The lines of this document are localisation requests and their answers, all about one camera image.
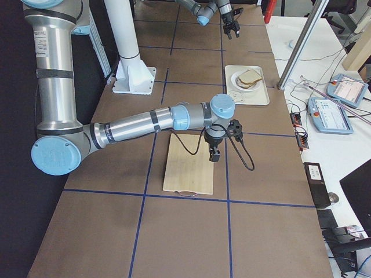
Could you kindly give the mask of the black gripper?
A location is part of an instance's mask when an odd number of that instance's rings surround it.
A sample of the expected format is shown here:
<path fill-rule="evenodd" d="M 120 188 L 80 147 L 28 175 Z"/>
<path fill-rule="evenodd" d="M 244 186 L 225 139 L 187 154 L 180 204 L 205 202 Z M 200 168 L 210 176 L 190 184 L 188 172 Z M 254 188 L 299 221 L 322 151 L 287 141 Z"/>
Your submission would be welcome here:
<path fill-rule="evenodd" d="M 235 36 L 239 38 L 240 33 L 240 26 L 237 20 L 234 19 L 234 15 L 232 14 L 232 11 L 222 14 L 221 18 L 223 20 L 223 31 L 228 37 L 228 39 L 232 39 L 231 31 L 234 31 Z"/>
<path fill-rule="evenodd" d="M 223 138 L 226 137 L 225 132 L 220 135 L 212 136 L 208 132 L 205 133 L 204 138 L 209 146 L 209 161 L 218 162 L 220 159 L 219 144 L 222 142 Z"/>

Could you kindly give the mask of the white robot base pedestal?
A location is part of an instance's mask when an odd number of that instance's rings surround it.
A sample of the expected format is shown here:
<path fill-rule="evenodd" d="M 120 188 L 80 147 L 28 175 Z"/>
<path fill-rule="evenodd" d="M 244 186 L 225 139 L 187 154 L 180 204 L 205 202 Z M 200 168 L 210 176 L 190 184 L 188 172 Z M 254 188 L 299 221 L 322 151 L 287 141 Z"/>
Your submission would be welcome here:
<path fill-rule="evenodd" d="M 112 90 L 150 95 L 156 68 L 147 67 L 140 57 L 130 3 L 128 0 L 105 0 L 104 3 L 120 59 Z"/>

